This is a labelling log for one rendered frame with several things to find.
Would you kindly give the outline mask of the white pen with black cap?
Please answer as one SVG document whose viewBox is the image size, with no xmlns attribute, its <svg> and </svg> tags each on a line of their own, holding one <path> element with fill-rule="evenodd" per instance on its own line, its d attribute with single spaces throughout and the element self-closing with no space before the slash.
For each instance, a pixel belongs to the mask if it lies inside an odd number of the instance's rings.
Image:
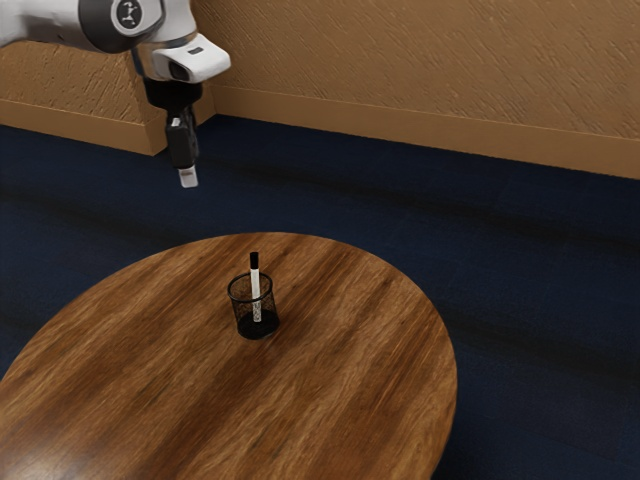
<svg viewBox="0 0 640 480">
<path fill-rule="evenodd" d="M 254 323 L 262 321 L 261 309 L 261 280 L 259 272 L 259 253 L 253 251 L 250 253 L 250 286 L 252 299 L 252 318 Z"/>
</svg>

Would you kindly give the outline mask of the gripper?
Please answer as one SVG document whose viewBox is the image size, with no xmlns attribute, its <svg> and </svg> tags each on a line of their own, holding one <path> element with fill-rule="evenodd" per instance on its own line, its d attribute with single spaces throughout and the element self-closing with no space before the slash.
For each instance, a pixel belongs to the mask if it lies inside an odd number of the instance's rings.
<svg viewBox="0 0 640 480">
<path fill-rule="evenodd" d="M 202 84 L 144 78 L 143 85 L 148 102 L 169 115 L 165 126 L 167 146 L 181 186 L 197 187 L 196 160 L 199 147 L 193 105 L 202 97 Z"/>
</svg>

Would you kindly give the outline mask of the black mesh pen holder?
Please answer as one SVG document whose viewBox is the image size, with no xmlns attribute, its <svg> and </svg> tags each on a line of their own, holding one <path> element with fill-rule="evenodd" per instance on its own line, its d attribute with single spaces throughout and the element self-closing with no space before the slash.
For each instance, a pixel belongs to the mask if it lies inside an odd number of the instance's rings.
<svg viewBox="0 0 640 480">
<path fill-rule="evenodd" d="M 280 319 L 273 294 L 272 279 L 264 273 L 244 273 L 227 287 L 239 335 L 261 340 L 274 334 Z"/>
</svg>

